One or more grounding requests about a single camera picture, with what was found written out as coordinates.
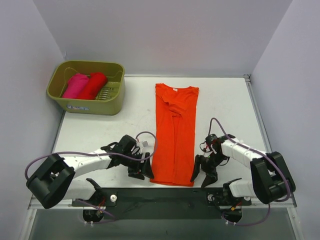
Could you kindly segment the orange t shirt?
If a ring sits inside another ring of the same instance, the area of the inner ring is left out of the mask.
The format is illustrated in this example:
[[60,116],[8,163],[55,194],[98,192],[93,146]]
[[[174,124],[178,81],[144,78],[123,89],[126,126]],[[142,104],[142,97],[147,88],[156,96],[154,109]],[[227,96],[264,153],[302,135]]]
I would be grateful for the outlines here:
[[152,183],[192,187],[199,88],[155,85],[157,148]]

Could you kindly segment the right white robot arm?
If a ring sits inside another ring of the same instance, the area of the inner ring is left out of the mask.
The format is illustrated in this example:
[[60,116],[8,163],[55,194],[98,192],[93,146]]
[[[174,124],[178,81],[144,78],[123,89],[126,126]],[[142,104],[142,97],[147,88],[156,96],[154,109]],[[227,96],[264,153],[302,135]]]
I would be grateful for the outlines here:
[[227,204],[238,199],[257,198],[263,204],[278,202],[296,191],[296,185],[281,153],[258,151],[240,142],[231,134],[205,138],[205,155],[196,155],[190,180],[205,173],[201,184],[205,188],[218,180],[217,166],[233,159],[251,172],[251,179],[236,178],[223,184],[221,197]]

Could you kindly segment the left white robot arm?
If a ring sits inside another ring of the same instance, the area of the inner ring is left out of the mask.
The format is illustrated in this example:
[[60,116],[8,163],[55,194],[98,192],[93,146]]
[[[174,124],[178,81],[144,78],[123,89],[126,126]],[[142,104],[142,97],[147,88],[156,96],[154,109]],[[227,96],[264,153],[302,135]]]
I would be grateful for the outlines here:
[[153,152],[144,152],[148,143],[124,135],[118,142],[102,146],[93,152],[61,151],[42,156],[42,164],[29,176],[27,165],[24,176],[26,187],[45,209],[56,206],[62,200],[73,200],[91,206],[113,206],[116,193],[107,193],[95,180],[80,176],[97,171],[109,170],[122,165],[128,176],[144,180],[153,179],[151,157]]

